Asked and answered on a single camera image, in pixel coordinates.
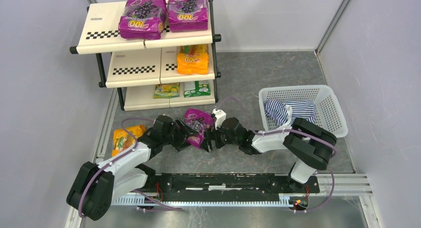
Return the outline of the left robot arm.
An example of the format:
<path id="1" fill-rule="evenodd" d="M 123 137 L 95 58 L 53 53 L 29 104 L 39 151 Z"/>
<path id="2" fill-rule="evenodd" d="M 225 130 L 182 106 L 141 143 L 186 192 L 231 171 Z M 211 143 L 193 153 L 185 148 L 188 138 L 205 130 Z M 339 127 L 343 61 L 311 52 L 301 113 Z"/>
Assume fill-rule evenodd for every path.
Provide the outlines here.
<path id="1" fill-rule="evenodd" d="M 187 147 L 188 138 L 198 134 L 181 119 L 165 115 L 158 116 L 141 136 L 123 130 L 134 139 L 133 145 L 103 162 L 88 161 L 78 171 L 66 203 L 81 218 L 96 221 L 103 217 L 113 201 L 146 184 L 148 174 L 139 165 L 156 156 L 166 145 L 178 151 Z"/>

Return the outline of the purple grape gummy bag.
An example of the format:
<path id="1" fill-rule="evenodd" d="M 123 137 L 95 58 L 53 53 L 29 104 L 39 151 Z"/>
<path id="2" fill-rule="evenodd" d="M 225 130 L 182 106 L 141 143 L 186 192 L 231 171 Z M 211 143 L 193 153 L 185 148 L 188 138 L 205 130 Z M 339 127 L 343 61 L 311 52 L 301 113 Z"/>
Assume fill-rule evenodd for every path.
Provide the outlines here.
<path id="1" fill-rule="evenodd" d="M 198 133 L 189 137 L 187 142 L 192 146 L 201 148 L 205 139 L 205 131 L 214 124 L 213 117 L 202 110 L 189 108 L 185 113 L 184 123 Z"/>
<path id="2" fill-rule="evenodd" d="M 165 0 L 127 0 L 118 30 L 124 39 L 158 40 L 166 17 Z"/>

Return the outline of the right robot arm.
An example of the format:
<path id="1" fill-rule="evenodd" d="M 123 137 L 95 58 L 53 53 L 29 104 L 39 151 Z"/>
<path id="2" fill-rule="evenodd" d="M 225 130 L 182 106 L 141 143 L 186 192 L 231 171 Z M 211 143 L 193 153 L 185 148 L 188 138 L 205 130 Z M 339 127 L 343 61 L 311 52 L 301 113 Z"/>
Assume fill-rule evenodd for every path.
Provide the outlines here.
<path id="1" fill-rule="evenodd" d="M 291 126 L 271 131 L 245 129 L 235 117 L 225 119 L 219 127 L 205 130 L 201 147 L 210 152 L 225 145 L 236 145 L 247 155 L 289 150 L 298 161 L 289 172 L 291 180 L 305 184 L 317 171 L 326 170 L 337 154 L 337 137 L 329 131 L 297 118 Z"/>

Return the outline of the green Fox's spring tea bag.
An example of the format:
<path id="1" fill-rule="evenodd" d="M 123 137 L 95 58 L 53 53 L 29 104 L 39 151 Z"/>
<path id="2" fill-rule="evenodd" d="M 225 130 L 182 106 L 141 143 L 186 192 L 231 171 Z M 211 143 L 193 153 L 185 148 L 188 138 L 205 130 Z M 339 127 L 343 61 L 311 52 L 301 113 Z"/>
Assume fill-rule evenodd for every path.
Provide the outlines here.
<path id="1" fill-rule="evenodd" d="M 159 98 L 176 98 L 180 96 L 179 92 L 180 83 L 166 83 L 166 84 L 157 84 L 154 90 L 154 99 Z"/>

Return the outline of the orange mango gummy bag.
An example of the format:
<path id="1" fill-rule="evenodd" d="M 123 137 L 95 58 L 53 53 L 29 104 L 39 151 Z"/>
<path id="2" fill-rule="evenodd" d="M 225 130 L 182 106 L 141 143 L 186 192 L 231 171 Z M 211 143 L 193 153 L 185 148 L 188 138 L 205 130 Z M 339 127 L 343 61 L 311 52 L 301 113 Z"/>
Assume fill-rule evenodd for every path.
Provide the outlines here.
<path id="1" fill-rule="evenodd" d="M 139 138 L 145 133 L 146 127 L 144 125 L 136 125 L 132 127 L 126 127 L 126 130 L 131 132 L 136 138 Z M 112 156 L 118 155 L 120 152 L 126 150 L 134 143 L 134 138 L 128 135 L 128 133 L 125 130 L 116 129 L 113 133 Z"/>
<path id="2" fill-rule="evenodd" d="M 180 46 L 177 51 L 177 72 L 183 75 L 205 75 L 209 71 L 208 44 Z"/>

